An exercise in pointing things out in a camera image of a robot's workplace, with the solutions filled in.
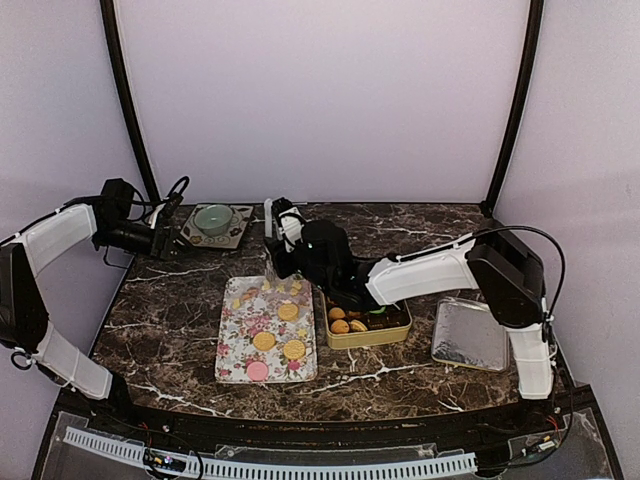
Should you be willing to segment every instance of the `white wall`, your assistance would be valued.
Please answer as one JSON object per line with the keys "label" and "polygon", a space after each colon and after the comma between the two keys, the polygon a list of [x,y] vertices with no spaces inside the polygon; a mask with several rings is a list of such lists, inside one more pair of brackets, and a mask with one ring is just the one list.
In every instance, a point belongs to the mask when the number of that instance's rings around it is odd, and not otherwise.
{"label": "white wall", "polygon": [[162,191],[188,174],[191,202],[484,198],[528,0],[117,3]]}
{"label": "white wall", "polygon": [[[106,178],[139,184],[99,2],[0,0],[0,112],[0,237],[99,193]],[[121,275],[87,243],[38,278],[52,320],[85,352]],[[0,349],[0,479],[19,480],[31,475],[58,388],[13,368],[9,354]]]}
{"label": "white wall", "polygon": [[637,1],[547,2],[497,209],[566,250],[556,327],[574,376],[595,390],[627,478],[640,478],[639,59]]}

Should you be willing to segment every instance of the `wire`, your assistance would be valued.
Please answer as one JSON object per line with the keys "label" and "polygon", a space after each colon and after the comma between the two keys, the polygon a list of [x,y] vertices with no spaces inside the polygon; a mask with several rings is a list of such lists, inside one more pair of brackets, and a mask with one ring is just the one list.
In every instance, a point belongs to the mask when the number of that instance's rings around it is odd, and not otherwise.
{"label": "wire", "polygon": [[549,307],[549,313],[548,316],[551,316],[553,314],[553,310],[556,306],[556,303],[558,302],[558,298],[560,297],[560,292],[562,291],[562,286],[564,285],[564,278],[565,278],[565,274],[567,271],[567,260],[564,256],[564,251],[562,250],[562,247],[560,246],[560,244],[558,243],[558,241],[553,238],[550,234],[548,234],[547,232],[545,232],[544,230],[540,230],[539,228],[535,228],[535,227],[529,227],[526,225],[509,225],[509,226],[504,226],[504,227],[497,227],[497,228],[492,228],[490,230],[481,230],[480,232],[474,233],[471,237],[469,237],[468,239],[464,239],[463,241],[461,241],[460,243],[467,243],[471,240],[475,240],[477,238],[480,237],[484,237],[486,235],[490,235],[492,233],[499,233],[499,232],[507,232],[507,231],[512,231],[512,230],[517,230],[517,231],[524,231],[524,232],[531,232],[531,233],[535,233],[537,235],[540,235],[544,238],[546,238],[547,240],[549,240],[554,247],[556,247],[556,250],[558,251],[558,255],[560,256],[560,278],[558,280],[558,287],[556,288],[556,293],[553,296],[553,301],[551,302],[551,306]]}
{"label": "wire", "polygon": [[109,245],[107,245],[107,248],[104,249],[104,256],[102,257],[102,261],[104,262],[104,264],[107,267],[120,268],[122,270],[129,270],[129,267],[125,267],[123,265],[116,265],[115,263],[109,262],[109,260],[107,259],[107,255],[109,255]]}
{"label": "wire", "polygon": [[[184,177],[180,178],[180,180],[178,180],[176,183],[174,183],[173,186],[171,187],[171,189],[169,190],[169,195],[167,195],[167,198],[165,198],[163,200],[159,200],[157,202],[148,202],[148,201],[144,200],[144,197],[142,196],[140,191],[136,187],[134,187],[133,185],[131,186],[131,188],[133,188],[134,193],[136,193],[138,195],[140,200],[130,200],[128,198],[119,198],[119,197],[116,197],[115,200],[121,201],[121,202],[131,203],[131,205],[137,205],[137,206],[141,206],[141,207],[157,207],[158,205],[163,205],[163,204],[169,202],[171,200],[171,196],[174,193],[176,193],[175,190],[178,188],[178,186],[181,183],[183,183],[184,185],[182,185],[182,188],[180,188],[180,191],[178,192],[178,194],[182,195],[184,193],[184,191],[186,190],[187,186],[189,185],[189,182],[190,182],[189,177],[186,176],[186,175]],[[69,200],[68,202],[65,202],[62,205],[62,207],[54,210],[53,212],[47,213],[46,215],[43,215],[42,217],[38,218],[37,220],[34,220],[33,222],[31,222],[29,225],[27,225],[26,227],[22,228],[18,232],[14,233],[10,237],[7,237],[4,240],[0,241],[0,247],[2,247],[3,245],[6,245],[7,243],[10,243],[10,242],[14,241],[16,238],[18,238],[20,235],[24,234],[31,227],[37,225],[40,222],[43,222],[44,220],[47,220],[47,219],[49,219],[51,217],[54,217],[54,216],[58,215],[60,212],[62,212],[63,210],[66,210],[67,208],[70,208],[70,207],[72,207],[74,205],[78,205],[79,203],[92,204],[93,202],[96,202],[98,200],[104,200],[106,198],[110,198],[110,197],[107,197],[105,195],[91,195],[91,196],[86,196],[86,197],[73,198],[73,199]],[[145,212],[143,212],[143,214],[139,218],[137,218],[137,219],[135,219],[133,221],[137,222],[137,221],[143,220],[147,215],[148,215],[148,213],[146,212],[146,208],[145,208]]]}
{"label": "wire", "polygon": [[553,418],[551,415],[549,415],[547,417],[547,422],[549,422],[551,425],[553,425],[554,428],[554,434],[559,435],[559,431],[560,431],[560,427],[558,427],[558,422],[556,421],[555,418]]}
{"label": "wire", "polygon": [[[136,187],[134,187],[133,185],[131,186],[131,188],[133,188],[133,192],[138,195],[138,198],[140,199],[141,202],[144,202],[144,197],[142,196],[142,194],[140,193],[140,190],[138,190]],[[150,212],[147,212],[147,207],[146,205],[142,206],[142,213],[140,214],[140,216],[138,218],[134,218],[132,220],[132,222],[140,222],[142,221]]]}
{"label": "wire", "polygon": [[182,185],[182,188],[180,189],[178,193],[178,195],[182,195],[184,193],[184,191],[187,189],[187,187],[189,186],[189,182],[191,181],[191,179],[185,175],[184,177],[180,178],[176,183],[173,184],[173,187],[171,187],[171,189],[169,190],[169,193],[167,194],[167,197],[171,197],[171,195],[173,195],[174,193],[176,193],[176,189],[178,188],[178,185],[180,185],[181,183],[184,183],[184,185]]}
{"label": "wire", "polygon": [[14,233],[10,237],[7,237],[4,240],[2,240],[0,242],[0,247],[3,246],[3,245],[6,245],[9,242],[12,242],[13,240],[18,238],[20,235],[22,235],[24,232],[29,230],[31,227],[37,225],[38,223],[43,222],[44,220],[47,220],[48,218],[56,216],[58,213],[60,213],[62,210],[65,210],[66,208],[67,207],[62,207],[62,208],[58,209],[57,211],[49,212],[46,215],[43,215],[42,217],[38,218],[37,220],[34,220],[33,222],[31,222],[26,227],[22,228],[21,230],[19,230],[18,232]]}
{"label": "wire", "polygon": [[291,248],[296,248],[295,244],[291,240],[289,240],[289,237],[287,237],[287,234],[284,232],[284,229],[282,228],[282,222],[280,221],[280,219],[282,217],[295,218],[302,225],[306,225],[307,221],[302,217],[302,215],[299,215],[299,214],[294,213],[294,212],[284,212],[284,213],[281,213],[280,215],[276,216],[276,222],[278,223],[278,227],[280,227],[282,229],[282,239],[286,243],[288,243]]}
{"label": "wire", "polygon": [[202,456],[184,438],[180,438],[177,435],[174,435],[173,433],[165,432],[165,431],[162,431],[162,430],[153,430],[153,429],[147,427],[146,424],[145,424],[144,427],[136,427],[136,426],[131,425],[131,424],[127,423],[127,422],[123,422],[122,420],[117,419],[116,417],[108,414],[107,412],[103,411],[102,413],[104,413],[104,415],[109,417],[111,420],[119,423],[120,425],[124,425],[125,427],[129,427],[132,430],[137,430],[139,432],[146,432],[148,435],[150,435],[152,433],[153,434],[158,434],[158,435],[165,435],[165,436],[167,436],[169,438],[173,438],[174,440],[177,440],[177,441],[181,442],[183,445],[185,445],[187,448],[189,448],[195,454],[196,458],[198,459],[199,472],[198,472],[198,477],[196,478],[196,480],[202,480],[202,477],[204,475],[204,462],[202,461]]}
{"label": "wire", "polygon": [[573,426],[573,416],[574,416],[574,403],[573,403],[573,382],[571,381],[571,376],[567,373],[567,371],[565,369],[562,369],[562,372],[565,374],[566,376],[566,380],[567,380],[567,385],[569,388],[569,423],[567,424],[567,429],[564,432],[564,435],[560,435],[560,431],[558,429],[556,429],[556,432],[558,433],[558,437],[559,437],[559,443],[558,445],[551,450],[549,453],[547,453],[545,456],[538,458],[537,460],[531,461],[531,462],[524,462],[524,463],[516,463],[514,464],[513,462],[516,460],[520,460],[521,458],[524,458],[525,455],[520,453],[518,456],[513,457],[512,459],[510,459],[507,462],[503,462],[503,463],[498,463],[498,464],[494,464],[494,465],[479,465],[480,468],[482,468],[483,470],[497,470],[499,468],[505,468],[505,469],[510,469],[510,468],[525,468],[525,467],[531,467],[533,465],[537,465],[538,463],[542,463],[545,460],[547,460],[548,458],[550,458],[554,453],[556,453],[560,447],[562,447],[562,445],[565,444],[567,437],[569,436],[569,433],[571,432],[571,427]]}
{"label": "wire", "polygon": [[[24,358],[26,360],[26,363],[24,365],[19,364],[16,361],[16,358],[18,357]],[[11,354],[11,363],[14,367],[16,367],[18,370],[22,370],[23,372],[26,372],[33,366],[33,363],[31,363],[31,355],[23,352],[13,352]]]}

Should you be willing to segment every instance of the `metal frame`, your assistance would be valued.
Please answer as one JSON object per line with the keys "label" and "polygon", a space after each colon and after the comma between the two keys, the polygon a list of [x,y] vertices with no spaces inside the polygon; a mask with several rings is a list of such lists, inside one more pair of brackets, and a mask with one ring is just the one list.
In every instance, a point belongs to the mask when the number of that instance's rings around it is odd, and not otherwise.
{"label": "metal frame", "polygon": [[[152,201],[160,200],[158,192],[158,184],[153,176],[151,164],[146,153],[144,141],[140,131],[140,125],[136,116],[133,97],[127,79],[127,72],[122,54],[122,45],[118,34],[118,22],[115,13],[113,0],[100,0],[102,7],[102,19],[104,22],[104,31],[109,47],[109,56],[111,57],[111,66],[113,68],[113,76],[118,87],[118,95],[120,97],[120,105],[122,113],[127,123],[129,138],[136,156],[140,175],[144,182],[147,194]],[[527,31],[525,35],[524,47],[522,51],[522,60],[520,61],[520,71],[516,81],[513,102],[509,119],[502,140],[502,147],[496,162],[496,168],[493,172],[491,185],[487,192],[487,197],[480,202],[480,209],[486,217],[492,217],[493,211],[498,202],[500,191],[507,175],[509,162],[513,154],[513,148],[518,136],[522,113],[527,100],[527,92],[531,81],[531,73],[536,55],[536,47],[538,45],[538,36],[540,34],[540,26],[542,23],[542,11],[544,0],[531,0],[529,6],[529,19],[527,21]]]}
{"label": "metal frame", "polygon": [[147,191],[149,200],[157,202],[160,200],[160,192],[158,184],[153,176],[151,163],[147,156],[147,150],[142,139],[142,132],[136,109],[131,96],[131,88],[127,78],[127,69],[122,54],[122,45],[120,43],[120,35],[118,34],[118,19],[116,18],[116,10],[113,0],[100,0],[100,8],[102,10],[102,22],[104,24],[104,34],[107,39],[107,48],[109,49],[109,58],[111,59],[111,68],[113,70],[113,78],[116,82],[118,97],[120,97],[120,106],[122,107],[122,115],[127,124],[131,147],[136,157],[136,163],[140,170],[140,176]]}
{"label": "metal frame", "polygon": [[493,211],[498,203],[500,191],[507,175],[509,162],[513,154],[513,147],[516,143],[522,113],[527,101],[527,92],[529,91],[529,83],[531,82],[531,73],[533,72],[533,63],[536,57],[536,48],[538,46],[538,37],[540,35],[540,26],[542,25],[542,11],[544,9],[544,0],[531,0],[529,7],[529,20],[527,21],[527,33],[524,39],[524,47],[522,49],[522,60],[520,61],[520,71],[518,72],[518,80],[516,81],[516,90],[513,94],[513,102],[511,103],[511,111],[509,112],[509,120],[507,128],[502,139],[502,146],[498,154],[498,161],[493,172],[491,185],[487,192],[487,198],[480,203],[480,210],[485,217],[492,217]]}

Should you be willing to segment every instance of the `marble surface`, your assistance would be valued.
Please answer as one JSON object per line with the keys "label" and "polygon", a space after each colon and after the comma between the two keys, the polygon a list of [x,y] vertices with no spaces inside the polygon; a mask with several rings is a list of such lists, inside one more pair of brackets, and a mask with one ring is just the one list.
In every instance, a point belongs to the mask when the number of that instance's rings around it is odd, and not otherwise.
{"label": "marble surface", "polygon": [[[192,207],[181,207],[183,223]],[[354,254],[410,253],[451,241],[482,221],[472,205],[318,204],[307,218],[344,227]],[[189,252],[168,262],[138,257],[100,334],[94,358],[121,373],[139,405],[244,419],[349,421],[455,413],[517,401],[515,367],[502,374],[431,359],[437,302],[409,300],[414,326],[403,343],[335,351],[316,313],[318,376],[311,382],[223,385],[214,362],[224,285],[262,275],[264,223],[258,208],[238,250]],[[468,299],[478,293],[448,292]],[[316,312],[320,299],[314,295]]]}

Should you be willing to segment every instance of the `green bowl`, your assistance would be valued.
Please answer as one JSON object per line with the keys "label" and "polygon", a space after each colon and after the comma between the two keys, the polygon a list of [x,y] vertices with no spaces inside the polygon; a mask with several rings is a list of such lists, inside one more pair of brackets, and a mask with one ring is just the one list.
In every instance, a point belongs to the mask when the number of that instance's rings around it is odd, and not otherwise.
{"label": "green bowl", "polygon": [[208,237],[217,237],[229,230],[233,210],[226,205],[209,205],[196,213],[193,223]]}

